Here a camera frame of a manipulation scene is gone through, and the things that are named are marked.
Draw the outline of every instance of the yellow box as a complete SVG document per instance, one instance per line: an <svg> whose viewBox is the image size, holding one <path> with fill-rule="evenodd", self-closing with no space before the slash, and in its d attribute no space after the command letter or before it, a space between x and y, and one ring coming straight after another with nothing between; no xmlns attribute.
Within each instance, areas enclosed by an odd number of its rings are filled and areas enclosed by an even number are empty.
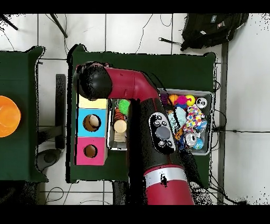
<svg viewBox="0 0 270 224"><path fill-rule="evenodd" d="M79 108L85 109L106 109L108 104L107 99L97 99L95 101L90 101L79 95Z"/></svg>

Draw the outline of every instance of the colorful shape sorter box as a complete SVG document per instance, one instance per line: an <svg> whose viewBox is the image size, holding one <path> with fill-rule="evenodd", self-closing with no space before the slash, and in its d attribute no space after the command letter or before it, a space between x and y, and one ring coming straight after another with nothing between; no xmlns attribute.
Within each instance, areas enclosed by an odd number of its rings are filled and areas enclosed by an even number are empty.
<svg viewBox="0 0 270 224"><path fill-rule="evenodd" d="M88 115L95 115L99 119L99 127L95 131L88 131L84 128L84 119ZM79 96L78 113L78 140L76 146L76 165L104 165L108 155L106 145L107 122L108 122L108 100L97 99L87 100ZM86 149L89 146L94 150L91 157Z"/></svg>

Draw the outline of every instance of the orange bowl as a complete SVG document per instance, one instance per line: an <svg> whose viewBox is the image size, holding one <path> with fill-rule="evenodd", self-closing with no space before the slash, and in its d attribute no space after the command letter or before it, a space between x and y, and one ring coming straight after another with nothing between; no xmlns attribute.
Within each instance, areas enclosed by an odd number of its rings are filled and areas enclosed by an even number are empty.
<svg viewBox="0 0 270 224"><path fill-rule="evenodd" d="M0 96L0 137L11 135L18 128L21 112L15 102Z"/></svg>

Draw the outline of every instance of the plastic bin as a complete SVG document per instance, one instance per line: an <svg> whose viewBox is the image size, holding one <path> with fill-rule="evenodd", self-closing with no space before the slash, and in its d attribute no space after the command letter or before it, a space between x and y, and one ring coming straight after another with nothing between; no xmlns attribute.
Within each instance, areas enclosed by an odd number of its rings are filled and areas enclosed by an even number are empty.
<svg viewBox="0 0 270 224"><path fill-rule="evenodd" d="M159 89L161 94L166 93L163 89ZM207 106L201 109L201 112L206 116L207 127L204 132L204 146L200 150L192 149L193 155L207 155L210 152L211 148L211 128L213 122L213 94L211 92L206 91L194 91L194 90L179 90L179 89L166 89L167 93L177 94L177 95L193 95L194 97L203 97L207 100ZM113 121L113 112L115 107L116 99L111 100L112 108L109 111L109 123L108 123L108 133L107 133L107 145L111 148L111 150L127 150L126 143L118 143L114 141L114 130L112 126Z"/></svg>

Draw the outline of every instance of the pink box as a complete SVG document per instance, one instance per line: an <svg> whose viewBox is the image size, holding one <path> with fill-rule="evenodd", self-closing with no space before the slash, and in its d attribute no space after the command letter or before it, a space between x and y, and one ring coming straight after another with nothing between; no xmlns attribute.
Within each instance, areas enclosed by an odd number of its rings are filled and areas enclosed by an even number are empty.
<svg viewBox="0 0 270 224"><path fill-rule="evenodd" d="M97 148L97 155L94 158L89 158L84 154L84 148L88 145L94 145ZM106 138L104 137L78 137L77 144L77 165L96 165L102 166L108 155L106 146Z"/></svg>

